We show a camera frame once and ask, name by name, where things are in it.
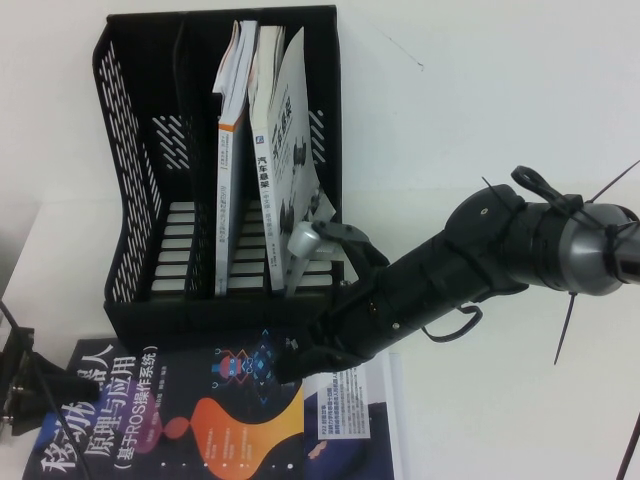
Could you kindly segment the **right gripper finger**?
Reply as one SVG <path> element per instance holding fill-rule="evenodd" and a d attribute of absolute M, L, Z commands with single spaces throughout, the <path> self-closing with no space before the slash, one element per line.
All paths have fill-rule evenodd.
<path fill-rule="evenodd" d="M 345 371 L 361 364 L 361 357 L 334 345 L 285 346 L 274 360 L 274 375 L 281 384 L 301 381 L 319 373 Z"/>

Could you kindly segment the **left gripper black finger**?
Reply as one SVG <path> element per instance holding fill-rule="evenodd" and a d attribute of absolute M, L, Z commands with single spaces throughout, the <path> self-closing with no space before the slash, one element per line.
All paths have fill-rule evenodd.
<path fill-rule="evenodd" d="M 84 384 L 81 378 L 50 362 L 40 353 L 35 353 L 35 360 L 57 407 L 84 400 Z M 35 412 L 41 416 L 53 412 L 54 408 L 38 378 L 35 379 L 35 389 L 36 394 L 33 400 Z"/>

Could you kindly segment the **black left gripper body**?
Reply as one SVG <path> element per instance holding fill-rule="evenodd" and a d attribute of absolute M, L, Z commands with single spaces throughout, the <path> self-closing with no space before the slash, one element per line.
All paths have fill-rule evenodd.
<path fill-rule="evenodd" d="M 1 351 L 1 432 L 21 436 L 39 425 L 35 373 L 29 355 L 19 343 L 20 333 L 34 344 L 34 329 L 12 330 Z"/>

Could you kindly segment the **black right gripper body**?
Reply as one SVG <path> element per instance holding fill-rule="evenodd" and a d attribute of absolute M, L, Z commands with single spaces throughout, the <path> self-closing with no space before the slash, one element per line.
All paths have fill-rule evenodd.
<path fill-rule="evenodd" d="M 334 345 L 359 355 L 363 364 L 389 345 L 382 325 L 382 301 L 376 295 L 379 275 L 390 262 L 369 243 L 349 244 L 345 252 L 358 280 L 344 288 L 338 301 L 308 324 L 302 346 Z"/>

